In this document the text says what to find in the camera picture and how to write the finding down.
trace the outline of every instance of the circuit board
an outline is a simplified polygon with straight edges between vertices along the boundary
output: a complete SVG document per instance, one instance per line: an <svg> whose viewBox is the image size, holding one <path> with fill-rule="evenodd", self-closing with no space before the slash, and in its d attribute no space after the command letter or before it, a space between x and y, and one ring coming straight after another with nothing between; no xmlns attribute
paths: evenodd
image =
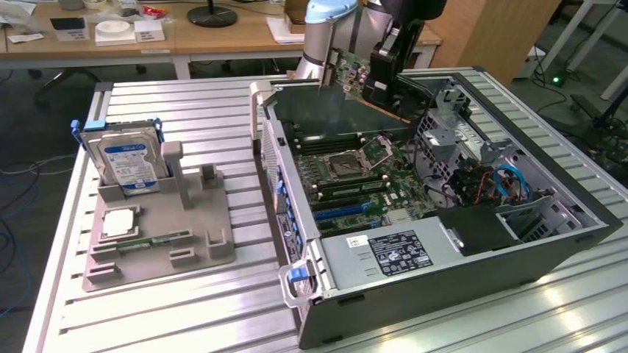
<svg viewBox="0 0 628 353"><path fill-rule="evenodd" d="M296 155L323 236L414 221L436 209L403 149L383 135L360 141L359 149Z"/></svg>
<svg viewBox="0 0 628 353"><path fill-rule="evenodd" d="M346 93L363 97L363 87L371 70L370 61L350 53L335 49L339 55L336 65L336 83Z"/></svg>

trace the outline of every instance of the blue hard drive label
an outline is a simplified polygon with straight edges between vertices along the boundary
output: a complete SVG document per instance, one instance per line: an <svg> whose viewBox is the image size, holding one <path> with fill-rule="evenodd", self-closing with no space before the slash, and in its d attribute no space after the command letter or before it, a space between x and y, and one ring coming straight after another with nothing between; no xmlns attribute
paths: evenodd
<svg viewBox="0 0 628 353"><path fill-rule="evenodd" d="M104 148L110 170L120 186L128 190L142 190L155 186L158 177L151 162L147 161L147 145L111 146Z"/></svg>
<svg viewBox="0 0 628 353"><path fill-rule="evenodd" d="M432 265L414 230L370 239L382 273L394 276Z"/></svg>

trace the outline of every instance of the black lamp base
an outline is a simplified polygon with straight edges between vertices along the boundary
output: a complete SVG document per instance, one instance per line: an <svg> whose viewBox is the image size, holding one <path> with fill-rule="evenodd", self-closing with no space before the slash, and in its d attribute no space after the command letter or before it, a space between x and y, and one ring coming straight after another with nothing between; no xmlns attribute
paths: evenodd
<svg viewBox="0 0 628 353"><path fill-rule="evenodd" d="M203 27L227 27L238 22L238 14L224 7L215 7L214 14L210 7L196 7L188 11L188 20Z"/></svg>

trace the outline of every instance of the hard drive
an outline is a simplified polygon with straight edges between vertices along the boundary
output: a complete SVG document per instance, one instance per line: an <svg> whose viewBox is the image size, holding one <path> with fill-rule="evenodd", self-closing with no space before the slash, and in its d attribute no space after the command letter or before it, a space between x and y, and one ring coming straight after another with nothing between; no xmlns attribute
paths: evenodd
<svg viewBox="0 0 628 353"><path fill-rule="evenodd" d="M159 121L90 122L80 133L102 184L120 185L128 196L159 191L158 180L170 176L159 126Z"/></svg>

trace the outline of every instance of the paper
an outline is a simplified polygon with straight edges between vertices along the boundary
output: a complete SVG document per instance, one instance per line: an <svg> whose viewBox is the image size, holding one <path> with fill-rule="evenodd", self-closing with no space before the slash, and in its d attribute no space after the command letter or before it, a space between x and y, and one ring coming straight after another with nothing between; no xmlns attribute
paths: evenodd
<svg viewBox="0 0 628 353"><path fill-rule="evenodd" d="M31 40L38 40L42 39L43 35L39 33L35 35L11 35L8 36L8 39L11 40L11 43L22 43L22 42L30 42Z"/></svg>
<svg viewBox="0 0 628 353"><path fill-rule="evenodd" d="M31 4L23 1L6 1L6 0L0 0L0 5L18 5L19 7L24 9L24 11L30 15L32 15L32 12L35 11L35 8L38 6L35 4ZM8 23L7 19L0 15L0 24L7 24L7 23Z"/></svg>
<svg viewBox="0 0 628 353"><path fill-rule="evenodd" d="M267 17L266 22L279 44L302 44L306 41L306 35L291 33L283 18Z"/></svg>

